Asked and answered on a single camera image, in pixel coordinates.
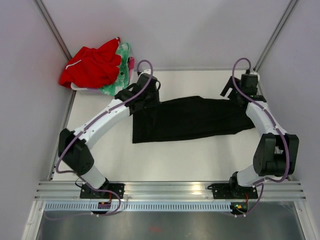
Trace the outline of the black trousers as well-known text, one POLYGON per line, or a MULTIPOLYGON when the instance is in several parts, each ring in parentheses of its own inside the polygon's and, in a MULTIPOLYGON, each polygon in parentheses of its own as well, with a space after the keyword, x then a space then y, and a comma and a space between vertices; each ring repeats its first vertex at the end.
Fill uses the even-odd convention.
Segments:
POLYGON ((230 100, 189 96, 134 113, 132 127, 132 143, 139 144, 234 135, 255 126, 230 100))

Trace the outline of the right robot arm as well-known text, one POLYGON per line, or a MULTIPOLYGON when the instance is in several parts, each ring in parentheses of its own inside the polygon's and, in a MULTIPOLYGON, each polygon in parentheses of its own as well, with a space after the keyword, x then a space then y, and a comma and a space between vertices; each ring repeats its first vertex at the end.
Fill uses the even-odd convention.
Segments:
POLYGON ((258 94, 257 75, 230 77, 221 96, 244 108, 260 136, 252 165, 234 172, 222 191, 234 199, 245 196, 257 199, 256 187, 265 180, 281 183, 294 173, 300 140, 281 127, 271 114, 267 100, 258 94))

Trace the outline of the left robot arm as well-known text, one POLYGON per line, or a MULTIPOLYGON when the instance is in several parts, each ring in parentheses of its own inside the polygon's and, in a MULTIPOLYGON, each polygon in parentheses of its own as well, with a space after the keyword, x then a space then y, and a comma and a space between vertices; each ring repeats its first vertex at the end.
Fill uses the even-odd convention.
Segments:
POLYGON ((110 186, 109 180, 97 169, 91 148, 111 128, 136 112, 160 104, 159 80, 148 73, 141 73, 136 83, 119 91, 99 114, 82 126, 59 134, 58 161, 64 162, 84 183, 82 199, 121 198, 120 192, 110 186))

